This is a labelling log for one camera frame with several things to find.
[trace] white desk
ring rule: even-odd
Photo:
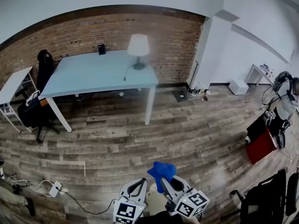
[[[245,83],[248,83],[248,82],[249,82],[250,76],[251,76],[251,74],[252,74],[252,72],[253,72],[254,70],[257,70],[258,73],[259,73],[259,77],[258,77],[258,79],[257,79],[256,86],[258,86],[258,85],[260,84],[261,79],[262,79],[263,77],[265,77],[265,78],[270,82],[270,84],[273,84],[273,83],[274,83],[275,78],[274,78],[273,76],[272,76],[271,78],[269,78],[269,77],[266,75],[266,71],[265,71],[265,70],[263,70],[260,66],[257,66],[257,65],[254,65],[254,64],[252,64],[252,67],[251,67],[251,69],[250,69],[250,71],[249,71],[249,73],[248,73],[248,75],[247,75],[247,77],[246,77],[246,79],[245,79]]]
[[[134,70],[131,67],[124,81],[127,68],[135,62],[136,57],[129,55],[126,50],[108,51],[105,55],[88,53],[65,57],[55,69],[41,96],[47,98],[62,125],[68,132],[71,132],[71,127],[58,109],[53,97],[149,88],[145,114],[145,125],[148,125],[158,80],[150,64],[145,62],[147,66],[143,70]]]
[[[14,97],[14,94],[18,90],[19,86],[22,87],[22,84],[27,83],[27,82],[32,82],[35,90],[36,90],[36,85],[34,84],[32,77],[30,75],[30,71],[32,69],[32,66],[27,67],[23,70],[17,71],[13,73],[10,78],[6,81],[5,85],[0,91],[0,105],[3,105],[3,110],[0,108],[0,112],[4,115],[4,117],[8,120],[8,122],[18,131],[18,128],[14,126],[14,124],[10,121],[8,118],[9,115],[14,115],[17,117],[17,119],[22,122],[18,116],[18,114],[13,110],[13,108],[10,105],[10,101]],[[29,80],[24,81],[26,76],[29,76]]]

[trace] black office chair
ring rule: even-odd
[[[37,59],[39,61],[39,65],[36,88],[40,91],[40,93],[42,93],[48,80],[53,74],[55,67],[52,55],[47,50],[41,50],[38,53]],[[17,92],[15,95],[23,95],[25,99],[28,99],[26,90],[27,88],[24,88]],[[55,113],[52,111],[49,104],[41,105],[41,102],[38,99],[38,97],[32,99],[28,106],[26,106],[26,102],[22,103],[18,107],[18,115],[24,126],[32,128],[38,127],[38,132],[36,136],[36,141],[38,143],[42,142],[39,137],[43,126],[47,126],[50,129],[54,130],[56,133],[60,133],[59,130],[55,129],[50,124],[51,120],[57,119]]]
[[[298,179],[299,173],[291,175],[286,197],[285,169],[281,169],[277,174],[260,182],[256,187],[253,187],[249,190],[245,198],[238,190],[233,190],[230,194],[238,195],[242,202],[241,209],[220,217],[220,220],[226,220],[228,217],[240,213],[242,224],[281,224],[283,222],[284,212],[287,216],[290,216],[297,210],[296,193]]]

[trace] white lampshade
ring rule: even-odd
[[[128,53],[134,56],[145,56],[150,52],[148,37],[142,34],[134,34],[131,37]]]

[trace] black speaker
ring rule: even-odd
[[[106,54],[105,44],[98,45],[98,49],[99,49],[99,55]]]

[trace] lamp base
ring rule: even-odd
[[[143,70],[145,68],[145,64],[144,63],[136,63],[136,64],[134,64],[133,68],[135,70]]]

